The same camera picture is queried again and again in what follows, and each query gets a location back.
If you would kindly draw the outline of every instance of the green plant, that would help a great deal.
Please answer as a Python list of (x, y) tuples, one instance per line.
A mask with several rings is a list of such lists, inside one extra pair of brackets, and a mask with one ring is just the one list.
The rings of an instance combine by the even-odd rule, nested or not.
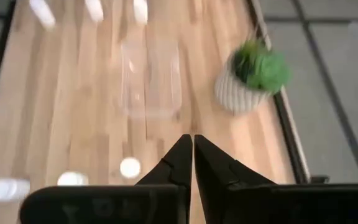
[(290, 71), (281, 55), (260, 40), (247, 40), (234, 52), (232, 71), (248, 88), (277, 93), (288, 82)]

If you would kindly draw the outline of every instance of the transparent box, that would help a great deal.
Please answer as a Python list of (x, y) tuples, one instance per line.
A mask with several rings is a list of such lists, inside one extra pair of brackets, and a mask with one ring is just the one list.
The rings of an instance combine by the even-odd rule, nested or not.
[(129, 39), (121, 45), (122, 108), (132, 118), (167, 118), (181, 107), (178, 44)]

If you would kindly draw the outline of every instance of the wooden floor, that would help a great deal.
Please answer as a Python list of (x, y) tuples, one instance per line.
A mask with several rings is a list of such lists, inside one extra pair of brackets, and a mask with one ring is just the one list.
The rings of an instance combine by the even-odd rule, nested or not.
[[(227, 56), (253, 31), (242, 0), (149, 0), (147, 27), (135, 24), (131, 1), (102, 2), (96, 25), (83, 1), (49, 1), (57, 26), (46, 31), (18, 1), (0, 74), (0, 177), (29, 179), (32, 190), (66, 170), (90, 184), (134, 184), (190, 133), (277, 183), (293, 182), (272, 99), (232, 116), (213, 96)], [(182, 106), (166, 119), (130, 119), (120, 106), (120, 45), (144, 33), (178, 41)], [(127, 156), (141, 161), (138, 179), (119, 173)], [(16, 223), (18, 209), (0, 204), (0, 223)], [(191, 222), (204, 223), (195, 181)]]

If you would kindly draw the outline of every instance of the potted plant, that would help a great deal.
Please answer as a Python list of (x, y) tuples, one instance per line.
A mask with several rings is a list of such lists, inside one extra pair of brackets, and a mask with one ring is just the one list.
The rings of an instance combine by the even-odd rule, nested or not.
[(260, 40), (247, 40), (228, 58), (216, 80), (215, 95), (234, 114), (248, 112), (279, 92), (289, 76), (281, 55)]

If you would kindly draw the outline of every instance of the textured plant pot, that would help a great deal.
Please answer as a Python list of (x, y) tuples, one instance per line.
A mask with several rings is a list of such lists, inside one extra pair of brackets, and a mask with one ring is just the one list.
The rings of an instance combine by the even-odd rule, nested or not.
[(251, 90), (231, 71), (231, 57), (224, 65), (222, 74), (215, 81), (215, 96), (225, 109), (234, 114), (253, 110), (270, 96), (267, 91)]

